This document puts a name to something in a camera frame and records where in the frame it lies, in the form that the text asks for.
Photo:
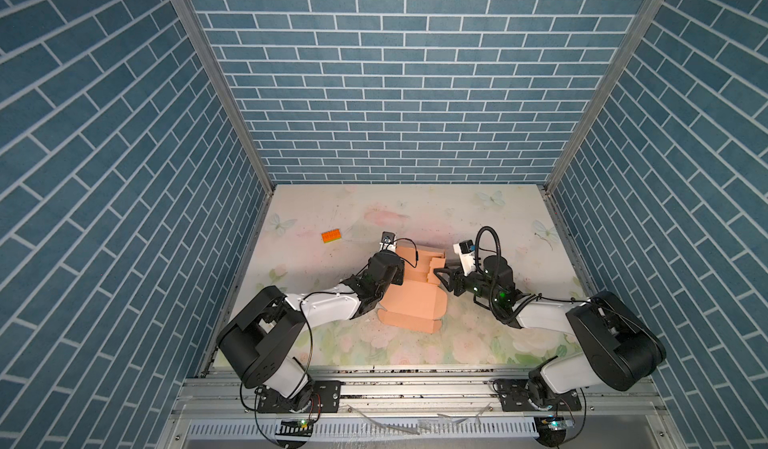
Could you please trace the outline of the pink cardboard paper box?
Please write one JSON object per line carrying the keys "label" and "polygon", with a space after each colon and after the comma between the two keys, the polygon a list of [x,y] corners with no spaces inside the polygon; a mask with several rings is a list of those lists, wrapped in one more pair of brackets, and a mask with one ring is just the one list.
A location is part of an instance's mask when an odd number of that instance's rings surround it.
{"label": "pink cardboard paper box", "polygon": [[434,269],[445,267],[445,251],[427,247],[417,250],[409,245],[398,246],[396,253],[407,260],[401,285],[392,284],[377,315],[381,323],[410,331],[434,334],[442,326],[447,312],[447,293],[440,287]]}

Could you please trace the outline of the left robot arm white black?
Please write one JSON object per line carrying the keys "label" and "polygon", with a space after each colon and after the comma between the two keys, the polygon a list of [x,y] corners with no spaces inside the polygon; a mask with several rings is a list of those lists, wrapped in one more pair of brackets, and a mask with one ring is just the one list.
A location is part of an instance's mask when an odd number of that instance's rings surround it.
{"label": "left robot arm white black", "polygon": [[286,294],[268,286],[219,332],[217,347],[246,389],[264,386],[302,405],[313,381],[307,368],[289,358],[298,337],[371,312],[391,285],[403,283],[405,266],[402,257],[384,249],[331,289]]}

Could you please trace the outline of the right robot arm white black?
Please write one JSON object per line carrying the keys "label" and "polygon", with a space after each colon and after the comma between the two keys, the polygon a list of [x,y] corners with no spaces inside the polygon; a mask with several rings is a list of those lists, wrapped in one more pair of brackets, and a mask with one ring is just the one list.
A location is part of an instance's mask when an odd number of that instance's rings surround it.
{"label": "right robot arm white black", "polygon": [[595,384],[626,391],[666,359],[662,342],[610,291],[586,300],[525,294],[516,288],[512,269],[501,256],[436,268],[433,274],[450,293],[472,295],[474,303],[505,326],[554,331],[577,340],[579,354],[554,356],[529,372],[527,397],[540,410]]}

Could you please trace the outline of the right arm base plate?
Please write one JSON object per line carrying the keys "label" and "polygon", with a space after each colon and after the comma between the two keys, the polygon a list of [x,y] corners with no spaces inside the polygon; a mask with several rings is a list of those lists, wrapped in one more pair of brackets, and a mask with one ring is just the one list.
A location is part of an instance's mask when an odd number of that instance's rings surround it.
{"label": "right arm base plate", "polygon": [[540,382],[524,379],[494,379],[490,383],[504,412],[555,411],[582,409],[577,391],[555,394]]}

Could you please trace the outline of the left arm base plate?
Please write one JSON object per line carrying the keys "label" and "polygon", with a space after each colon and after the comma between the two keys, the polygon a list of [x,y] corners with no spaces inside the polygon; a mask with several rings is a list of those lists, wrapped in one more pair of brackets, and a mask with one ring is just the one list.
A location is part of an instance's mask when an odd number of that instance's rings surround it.
{"label": "left arm base plate", "polygon": [[288,414],[291,412],[337,413],[342,383],[338,380],[313,380],[292,398],[286,398],[277,390],[261,388],[257,411],[259,413]]}

